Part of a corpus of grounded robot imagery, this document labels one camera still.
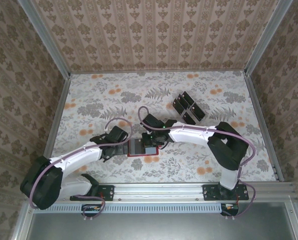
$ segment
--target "wire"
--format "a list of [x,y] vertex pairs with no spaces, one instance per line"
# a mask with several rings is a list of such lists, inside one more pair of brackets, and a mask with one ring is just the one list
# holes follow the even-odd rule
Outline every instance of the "wire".
[[84,206],[84,208],[83,208],[83,212],[82,212],[82,215],[83,215],[83,217],[84,217],[84,220],[85,220],[85,219],[90,219],[90,220],[92,220],[92,219],[98,217],[98,216],[101,214],[101,212],[104,210],[104,208],[105,208],[105,200],[104,200],[103,198],[101,198],[101,197],[98,197],[98,196],[82,196],[82,195],[75,195],[75,197],[80,198],[80,199],[97,199],[97,200],[101,200],[101,202],[102,202],[102,207],[101,207],[101,209],[98,211],[97,214],[95,214],[95,215],[92,216],[92,217],[88,217],[88,216],[85,215],[85,211],[86,211],[86,209],[90,208],[91,206],[90,206],[90,205],[88,205],[88,206]]
[[240,135],[237,135],[237,134],[234,134],[234,133],[230,133],[230,132],[226,132],[226,131],[220,131],[220,130],[217,130],[217,129],[209,129],[209,128],[205,128],[205,127],[196,127],[196,126],[190,126],[190,125],[182,125],[182,126],[172,126],[172,127],[165,127],[165,128],[157,128],[157,127],[152,127],[150,125],[147,125],[145,122],[143,122],[143,120],[141,119],[141,116],[140,116],[140,111],[141,109],[145,109],[147,111],[147,114],[149,114],[149,109],[146,107],[146,106],[141,106],[139,107],[138,109],[138,118],[141,122],[142,125],[146,126],[147,128],[149,129],[152,129],[152,130],[156,130],[156,131],[165,131],[165,130],[172,130],[172,129],[192,129],[192,130],[198,130],[198,131],[203,131],[203,132],[212,132],[212,133],[218,133],[218,134],[223,134],[223,135],[227,135],[227,136],[231,136],[231,137],[235,137],[237,139],[240,139],[244,142],[246,142],[251,148],[252,148],[252,154],[250,157],[248,157],[245,161],[241,162],[240,165],[239,165],[239,170],[238,170],[238,176],[237,176],[237,179],[242,183],[242,184],[245,184],[246,186],[250,187],[253,189],[253,196],[251,198],[251,201],[250,201],[250,204],[248,205],[248,207],[241,213],[239,213],[238,215],[234,216],[235,218],[236,217],[239,217],[243,214],[245,214],[245,212],[251,207],[251,205],[253,204],[254,202],[254,199],[255,199],[255,195],[256,195],[256,191],[255,191],[255,188],[248,184],[248,183],[245,183],[243,181],[240,180],[240,176],[241,176],[241,170],[242,170],[242,167],[244,165],[246,165],[249,161],[251,161],[251,159],[253,159],[253,157],[255,156],[255,147],[254,145],[248,140],[248,139],[245,139],[244,137],[240,136]]
[[245,209],[243,212],[241,212],[241,213],[237,214],[236,216],[234,216],[235,218],[242,216],[243,214],[245,214],[245,213],[248,211],[248,209],[252,206],[252,204],[253,204],[253,202],[254,202],[254,200],[255,200],[255,195],[256,195],[255,188],[254,188],[252,185],[250,185],[250,184],[248,184],[248,183],[245,183],[245,182],[241,181],[240,179],[239,179],[239,181],[240,181],[242,184],[244,184],[244,185],[246,185],[246,186],[252,188],[252,190],[253,190],[253,195],[252,195],[251,201],[250,201],[249,205],[246,207],[246,209]]
[[159,147],[158,147],[158,148],[159,148],[160,150],[165,149],[165,148],[168,146],[168,143],[169,143],[169,142],[167,141],[167,143],[166,143],[162,148],[159,148]]
[[130,126],[131,132],[130,132],[129,137],[126,138],[124,141],[122,141],[122,142],[118,142],[118,143],[94,144],[94,145],[91,145],[91,146],[86,146],[85,148],[78,149],[78,150],[76,150],[76,151],[74,151],[74,152],[72,152],[72,153],[70,153],[70,154],[68,154],[68,155],[66,155],[66,156],[63,156],[61,159],[59,159],[59,160],[57,160],[57,161],[55,161],[55,162],[49,164],[49,165],[48,165],[48,166],[47,166],[47,167],[40,173],[40,175],[37,177],[37,179],[35,180],[35,182],[34,182],[34,184],[33,184],[33,186],[32,186],[32,189],[31,189],[31,192],[30,192],[30,197],[29,197],[29,203],[30,203],[31,208],[33,208],[33,209],[38,209],[38,207],[35,206],[34,203],[33,203],[33,195],[34,195],[34,192],[35,192],[35,190],[36,190],[36,188],[37,188],[37,185],[38,185],[39,181],[41,180],[41,178],[44,176],[44,174],[45,174],[51,167],[53,167],[54,165],[60,163],[61,161],[65,161],[65,160],[68,159],[69,157],[72,157],[72,156],[74,156],[75,154],[78,154],[78,153],[80,153],[80,152],[82,152],[82,151],[85,151],[85,150],[87,150],[87,149],[93,149],[93,148],[98,148],[98,147],[106,147],[106,146],[116,146],[116,145],[121,145],[121,144],[124,144],[124,143],[126,143],[127,141],[129,141],[129,140],[131,139],[131,136],[133,135],[132,124],[131,124],[128,120],[126,120],[126,119],[124,119],[124,118],[122,118],[122,117],[115,117],[115,118],[109,120],[108,123],[105,125],[105,128],[107,128],[108,125],[110,124],[110,122],[112,122],[112,121],[114,121],[114,120],[123,120],[123,121],[125,121],[125,122]]

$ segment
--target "gray panel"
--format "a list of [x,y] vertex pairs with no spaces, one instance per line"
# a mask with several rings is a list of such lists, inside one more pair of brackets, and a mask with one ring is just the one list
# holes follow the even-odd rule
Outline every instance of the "gray panel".
[[284,203],[255,203],[235,220],[218,213],[35,214],[30,240],[292,240]]

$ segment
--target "black bracket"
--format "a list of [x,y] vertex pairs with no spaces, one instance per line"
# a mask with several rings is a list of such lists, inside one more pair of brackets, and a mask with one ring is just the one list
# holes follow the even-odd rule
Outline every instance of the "black bracket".
[[205,201],[237,201],[249,200],[246,185],[237,184],[233,190],[228,190],[220,184],[206,184],[202,186]]
[[189,115],[189,112],[191,112],[192,115],[195,116],[195,118],[199,122],[205,116],[203,110],[198,106],[198,104],[192,99],[192,97],[190,97],[190,95],[186,91],[183,92],[183,94],[179,94],[179,96],[173,100],[172,106],[179,113],[179,115],[182,115],[183,112],[185,112],[182,116],[182,119],[190,125],[195,125],[195,121]]
[[[105,201],[113,201],[114,185],[99,185],[99,182],[96,181],[93,177],[91,177],[87,173],[82,174],[82,176],[85,177],[87,180],[89,180],[90,183],[92,184],[91,189],[85,196],[100,197],[100,198],[103,198]],[[71,196],[70,200],[71,201],[100,201],[97,199],[93,200],[91,198],[79,198],[76,196]]]

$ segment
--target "patterned wall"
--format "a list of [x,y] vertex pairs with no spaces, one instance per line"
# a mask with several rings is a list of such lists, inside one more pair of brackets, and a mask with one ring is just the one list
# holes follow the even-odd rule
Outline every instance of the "patterned wall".
[[285,180],[298,192],[298,0],[251,77]]
[[243,69],[278,0],[34,0],[74,73]]
[[20,5],[0,0],[0,240],[12,233],[20,183],[43,154],[63,83]]

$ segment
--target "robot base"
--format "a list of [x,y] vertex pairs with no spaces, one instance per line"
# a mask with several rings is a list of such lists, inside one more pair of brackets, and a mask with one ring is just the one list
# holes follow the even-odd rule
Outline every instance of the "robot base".
[[236,201],[249,200],[248,190],[246,185],[237,184],[233,190],[228,190],[218,184],[207,184],[202,187],[203,198],[205,201]]

